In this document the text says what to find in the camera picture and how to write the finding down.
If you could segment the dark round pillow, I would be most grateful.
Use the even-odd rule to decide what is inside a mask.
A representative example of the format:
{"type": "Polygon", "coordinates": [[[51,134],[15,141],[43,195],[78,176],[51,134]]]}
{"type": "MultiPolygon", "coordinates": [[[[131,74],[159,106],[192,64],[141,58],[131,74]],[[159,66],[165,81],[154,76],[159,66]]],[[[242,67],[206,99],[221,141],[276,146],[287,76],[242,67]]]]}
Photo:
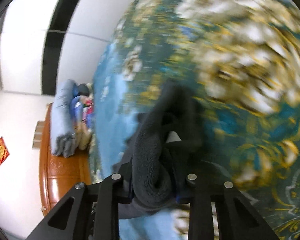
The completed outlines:
{"type": "Polygon", "coordinates": [[[85,83],[78,85],[77,91],[78,91],[77,95],[80,95],[80,96],[89,96],[90,95],[90,89],[85,83]]]}

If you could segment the blue floral bed blanket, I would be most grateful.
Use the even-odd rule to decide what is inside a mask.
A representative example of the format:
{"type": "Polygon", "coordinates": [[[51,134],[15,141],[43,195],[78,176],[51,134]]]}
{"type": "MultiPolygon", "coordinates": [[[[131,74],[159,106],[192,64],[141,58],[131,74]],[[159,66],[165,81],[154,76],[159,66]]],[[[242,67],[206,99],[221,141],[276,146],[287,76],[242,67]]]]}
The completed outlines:
{"type": "Polygon", "coordinates": [[[167,79],[203,107],[204,159],[279,239],[300,236],[300,10],[293,0],[135,0],[94,75],[94,183],[167,79]]]}

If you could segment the white and black wardrobe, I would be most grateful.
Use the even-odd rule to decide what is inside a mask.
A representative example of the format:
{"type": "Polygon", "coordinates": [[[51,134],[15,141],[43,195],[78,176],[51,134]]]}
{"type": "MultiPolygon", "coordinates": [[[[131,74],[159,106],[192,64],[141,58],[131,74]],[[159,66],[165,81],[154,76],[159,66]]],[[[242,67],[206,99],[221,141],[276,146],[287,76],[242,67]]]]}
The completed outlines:
{"type": "Polygon", "coordinates": [[[67,79],[91,81],[132,1],[13,0],[0,21],[3,90],[54,95],[67,79]]]}

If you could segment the black and white fleece garment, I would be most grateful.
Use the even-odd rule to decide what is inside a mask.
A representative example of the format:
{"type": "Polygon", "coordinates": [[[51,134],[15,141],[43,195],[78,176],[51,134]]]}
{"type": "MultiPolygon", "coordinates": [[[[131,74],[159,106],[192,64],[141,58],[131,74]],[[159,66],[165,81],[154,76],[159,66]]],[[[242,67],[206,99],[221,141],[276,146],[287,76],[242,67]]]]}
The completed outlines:
{"type": "Polygon", "coordinates": [[[152,109],[138,114],[138,127],[120,162],[112,166],[114,172],[125,164],[132,168],[123,185],[132,192],[132,201],[119,204],[119,218],[155,214],[184,194],[189,165],[203,148],[202,111],[192,90],[167,80],[152,109]]]}

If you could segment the tan folded blanket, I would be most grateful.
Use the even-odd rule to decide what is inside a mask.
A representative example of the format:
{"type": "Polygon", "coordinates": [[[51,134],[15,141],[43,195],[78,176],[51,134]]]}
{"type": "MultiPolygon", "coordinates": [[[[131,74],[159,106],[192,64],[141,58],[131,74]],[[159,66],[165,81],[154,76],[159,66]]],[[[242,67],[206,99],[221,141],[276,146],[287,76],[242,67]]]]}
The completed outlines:
{"type": "Polygon", "coordinates": [[[85,122],[80,123],[76,127],[76,146],[80,150],[85,150],[88,147],[91,137],[92,131],[87,127],[85,122]]]}

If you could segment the orange wooden headboard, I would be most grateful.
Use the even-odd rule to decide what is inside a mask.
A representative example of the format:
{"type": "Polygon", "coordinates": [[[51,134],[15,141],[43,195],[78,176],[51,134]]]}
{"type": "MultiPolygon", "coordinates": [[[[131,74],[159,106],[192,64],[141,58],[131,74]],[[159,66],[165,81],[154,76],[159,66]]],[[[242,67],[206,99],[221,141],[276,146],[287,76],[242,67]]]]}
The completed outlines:
{"type": "Polygon", "coordinates": [[[51,106],[51,104],[47,105],[39,154],[39,188],[41,211],[44,216],[76,183],[91,184],[88,150],[82,151],[77,148],[74,155],[68,158],[51,154],[51,106]]]}

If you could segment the light blue grey folded quilt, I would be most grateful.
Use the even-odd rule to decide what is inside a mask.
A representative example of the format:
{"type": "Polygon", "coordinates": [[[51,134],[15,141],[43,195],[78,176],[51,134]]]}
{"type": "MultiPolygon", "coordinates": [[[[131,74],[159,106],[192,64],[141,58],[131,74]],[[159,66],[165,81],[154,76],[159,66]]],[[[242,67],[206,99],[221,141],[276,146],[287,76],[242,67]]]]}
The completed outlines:
{"type": "Polygon", "coordinates": [[[70,114],[74,80],[65,80],[58,86],[50,114],[51,154],[68,158],[74,154],[76,132],[70,114]]]}

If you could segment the colourful floral folded quilt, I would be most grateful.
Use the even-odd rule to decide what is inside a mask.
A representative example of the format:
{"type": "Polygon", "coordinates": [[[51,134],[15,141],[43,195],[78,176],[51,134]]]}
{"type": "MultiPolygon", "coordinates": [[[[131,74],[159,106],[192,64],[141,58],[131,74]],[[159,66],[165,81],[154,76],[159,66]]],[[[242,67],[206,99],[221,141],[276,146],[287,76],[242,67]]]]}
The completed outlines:
{"type": "Polygon", "coordinates": [[[70,115],[75,134],[90,132],[93,126],[94,102],[91,97],[79,95],[70,103],[70,115]]]}

